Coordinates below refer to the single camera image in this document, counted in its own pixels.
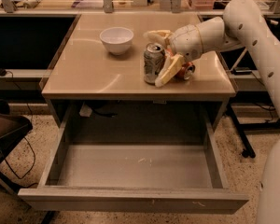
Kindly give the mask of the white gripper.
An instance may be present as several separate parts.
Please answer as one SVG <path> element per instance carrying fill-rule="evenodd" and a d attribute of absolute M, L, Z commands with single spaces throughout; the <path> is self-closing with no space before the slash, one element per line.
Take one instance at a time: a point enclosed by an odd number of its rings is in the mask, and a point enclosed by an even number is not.
<path fill-rule="evenodd" d="M 164 66 L 155 80 L 156 87 L 168 83 L 186 62 L 199 59 L 203 54 L 203 42 L 200 31 L 195 25 L 187 25 L 170 30 L 152 30 L 144 33 L 144 38 L 152 43 L 158 43 L 166 48 L 169 44 L 174 56 L 167 56 Z"/>

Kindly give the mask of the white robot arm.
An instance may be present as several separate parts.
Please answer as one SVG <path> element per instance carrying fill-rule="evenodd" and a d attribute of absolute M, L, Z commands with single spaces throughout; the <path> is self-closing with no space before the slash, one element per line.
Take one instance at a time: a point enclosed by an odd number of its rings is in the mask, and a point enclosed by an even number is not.
<path fill-rule="evenodd" d="M 145 37 L 172 52 L 156 78 L 157 87 L 169 82 L 184 63 L 197 60 L 206 52 L 246 48 L 280 118 L 280 41 L 253 0 L 231 0 L 220 17 L 174 32 L 148 31 Z M 280 139 L 264 166 L 256 224 L 280 224 Z"/>

